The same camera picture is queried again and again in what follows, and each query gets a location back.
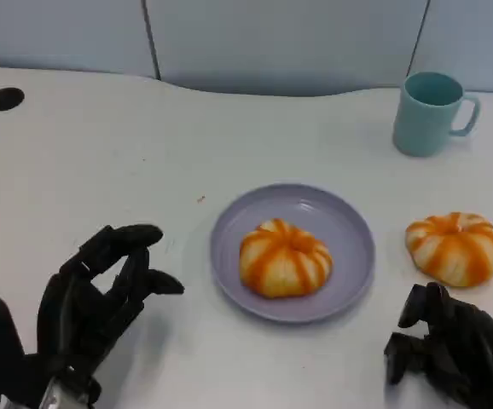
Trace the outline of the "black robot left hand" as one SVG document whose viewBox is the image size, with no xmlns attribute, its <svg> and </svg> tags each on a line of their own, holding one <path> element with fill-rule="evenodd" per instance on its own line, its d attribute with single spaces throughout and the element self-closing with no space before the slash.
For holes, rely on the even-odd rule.
<svg viewBox="0 0 493 409">
<path fill-rule="evenodd" d="M 54 369 L 92 376 L 150 295 L 181 295 L 175 277 L 149 267 L 162 231 L 104 227 L 51 276 L 38 310 L 38 353 Z"/>
</svg>

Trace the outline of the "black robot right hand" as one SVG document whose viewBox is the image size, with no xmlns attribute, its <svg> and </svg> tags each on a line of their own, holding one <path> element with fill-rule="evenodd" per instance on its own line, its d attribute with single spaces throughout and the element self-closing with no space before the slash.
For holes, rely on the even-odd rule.
<svg viewBox="0 0 493 409">
<path fill-rule="evenodd" d="M 493 318 L 453 298 L 443 285 L 413 285 L 397 326 L 427 323 L 423 338 L 393 332 L 384 349 L 386 383 L 421 373 L 441 394 L 467 408 L 493 408 Z"/>
</svg>

